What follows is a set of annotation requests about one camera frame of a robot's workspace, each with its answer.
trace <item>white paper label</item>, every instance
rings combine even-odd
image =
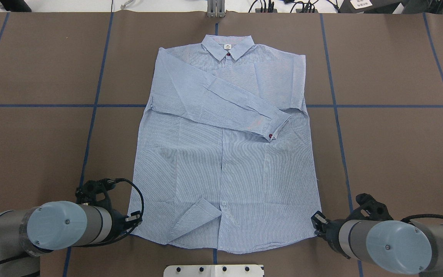
[[[350,2],[355,9],[370,7],[372,5],[370,0],[350,0]]]

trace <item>light blue shirt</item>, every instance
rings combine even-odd
[[[139,126],[133,180],[146,209],[133,234],[235,254],[313,237],[304,86],[304,56],[251,37],[160,48]],[[132,192],[130,212],[139,205]]]

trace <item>shirt cuff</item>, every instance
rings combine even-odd
[[[264,132],[264,138],[269,142],[271,140],[275,140],[281,128],[285,125],[290,117],[291,116],[289,114],[279,111],[276,117],[274,117],[269,123],[266,132]]]

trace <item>white mounting plate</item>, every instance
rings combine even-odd
[[[264,277],[263,265],[167,266],[163,277]]]

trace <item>shirt collar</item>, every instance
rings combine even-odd
[[[223,44],[235,44],[232,46],[232,49],[229,51],[223,49],[219,45],[219,43]],[[244,56],[245,53],[254,45],[254,41],[251,36],[248,37],[221,37],[218,35],[206,35],[201,42],[201,44],[208,50],[214,58],[221,61],[225,55],[230,53],[234,60],[238,60],[241,56]]]

